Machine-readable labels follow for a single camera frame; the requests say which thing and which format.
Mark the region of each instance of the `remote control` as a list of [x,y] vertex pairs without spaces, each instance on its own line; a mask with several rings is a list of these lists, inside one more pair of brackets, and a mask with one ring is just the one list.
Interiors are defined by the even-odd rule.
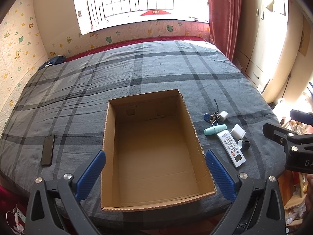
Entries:
[[233,161],[235,167],[239,167],[241,164],[243,164],[246,161],[244,155],[242,154],[241,150],[238,148],[235,140],[233,139],[233,137],[231,136],[228,130],[219,132],[217,134],[217,137],[223,144],[224,148],[226,149],[226,152],[228,153],[229,157]]

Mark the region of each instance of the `patterned wallpaper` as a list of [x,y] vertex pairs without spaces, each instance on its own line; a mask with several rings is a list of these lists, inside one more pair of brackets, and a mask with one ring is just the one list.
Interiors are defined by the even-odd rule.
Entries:
[[0,24],[0,135],[23,87],[47,60],[32,0],[16,0]]
[[71,57],[93,48],[126,40],[157,36],[199,36],[209,40],[209,34],[207,23],[157,20],[110,27],[85,35],[81,35],[79,27],[74,27],[43,44],[49,57]]

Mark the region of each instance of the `cardboard box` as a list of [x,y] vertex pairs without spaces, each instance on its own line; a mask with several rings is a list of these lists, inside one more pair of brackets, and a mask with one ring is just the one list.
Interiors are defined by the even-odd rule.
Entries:
[[103,151],[102,210],[164,208],[216,193],[176,89],[109,100]]

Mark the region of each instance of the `remote control screen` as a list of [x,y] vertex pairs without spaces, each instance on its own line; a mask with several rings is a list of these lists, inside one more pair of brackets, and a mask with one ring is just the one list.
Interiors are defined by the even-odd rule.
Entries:
[[242,159],[242,157],[240,154],[235,157],[236,162],[239,162],[241,159]]

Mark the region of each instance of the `folded clothes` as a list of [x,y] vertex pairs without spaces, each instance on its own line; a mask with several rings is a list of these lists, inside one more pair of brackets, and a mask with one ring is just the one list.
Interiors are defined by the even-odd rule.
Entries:
[[63,60],[65,58],[66,58],[65,56],[55,56],[55,57],[52,57],[49,61],[46,61],[42,66],[40,66],[38,70],[41,70],[41,69],[43,69],[45,67],[48,67],[48,66],[61,64],[61,63],[63,63]]

